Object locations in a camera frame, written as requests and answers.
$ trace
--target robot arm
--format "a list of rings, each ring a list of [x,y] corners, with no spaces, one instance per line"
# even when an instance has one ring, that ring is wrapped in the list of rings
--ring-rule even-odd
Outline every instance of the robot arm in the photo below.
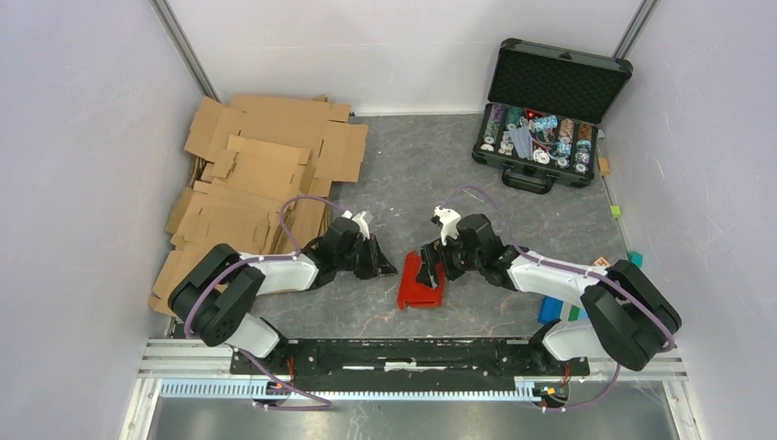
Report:
[[[620,260],[611,268],[585,266],[545,258],[525,247],[504,245],[485,215],[461,217],[437,207],[432,221],[440,239],[421,248],[418,283],[430,288],[476,270],[493,285],[512,291],[537,292],[585,308],[589,319],[554,322],[533,338],[556,361],[610,357],[628,369],[641,370],[658,353],[666,338],[642,312],[623,302],[601,279],[616,281],[674,334],[682,325],[677,312],[632,263]]]
[[[296,256],[257,256],[217,245],[173,290],[168,305],[186,320],[207,286],[234,267],[223,281],[223,291],[212,291],[196,308],[192,331],[209,347],[229,344],[264,358],[280,336],[266,321],[249,313],[256,296],[318,289],[338,271],[353,271],[360,280],[397,273],[369,232],[371,218],[367,212],[346,212]]]

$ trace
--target open aluminum case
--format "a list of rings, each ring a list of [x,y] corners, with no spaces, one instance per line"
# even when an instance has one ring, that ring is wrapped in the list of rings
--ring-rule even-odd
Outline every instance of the open aluminum case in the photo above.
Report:
[[[472,159],[502,170],[502,182],[509,187],[533,193],[545,194],[556,182],[587,186],[594,179],[596,124],[602,122],[631,73],[626,60],[506,39],[499,48]],[[556,116],[559,125],[532,132],[531,152],[526,157],[523,148],[520,157],[508,125],[521,127],[522,118],[526,124],[543,116]],[[562,136],[569,134],[570,127],[572,136]],[[571,151],[556,154],[559,138],[569,140],[565,143]],[[590,145],[580,142],[585,138]],[[534,156],[536,149],[545,154]],[[559,160],[564,154],[566,162]]]

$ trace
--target green block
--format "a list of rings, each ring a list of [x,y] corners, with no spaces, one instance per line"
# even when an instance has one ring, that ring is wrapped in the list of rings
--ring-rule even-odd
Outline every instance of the green block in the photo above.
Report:
[[[636,250],[630,250],[629,251],[629,261],[634,263],[634,266],[637,266],[638,268],[642,267],[642,254],[637,252]]]

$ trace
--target cardboard pile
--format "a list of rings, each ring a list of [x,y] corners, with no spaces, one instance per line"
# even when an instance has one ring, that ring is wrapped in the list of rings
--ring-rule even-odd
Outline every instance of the cardboard pile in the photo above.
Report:
[[[229,106],[203,98],[184,149],[193,154],[192,184],[165,231],[168,255],[149,302],[173,315],[171,291],[216,244],[241,252],[294,250],[282,234],[281,206],[299,194],[328,197],[332,182],[356,182],[367,126],[347,124],[350,105],[241,94]],[[299,200],[284,213],[304,246],[329,226],[324,203]]]

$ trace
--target red plastic piece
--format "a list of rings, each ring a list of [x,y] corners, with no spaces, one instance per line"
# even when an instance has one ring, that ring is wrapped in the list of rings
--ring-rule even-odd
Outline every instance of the red plastic piece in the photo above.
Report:
[[[443,288],[445,287],[445,269],[443,263],[439,263],[434,269],[440,285],[431,289],[415,280],[421,269],[421,255],[411,252],[405,257],[405,268],[402,270],[402,283],[399,285],[397,306],[400,310],[405,307],[431,308],[443,305]]]

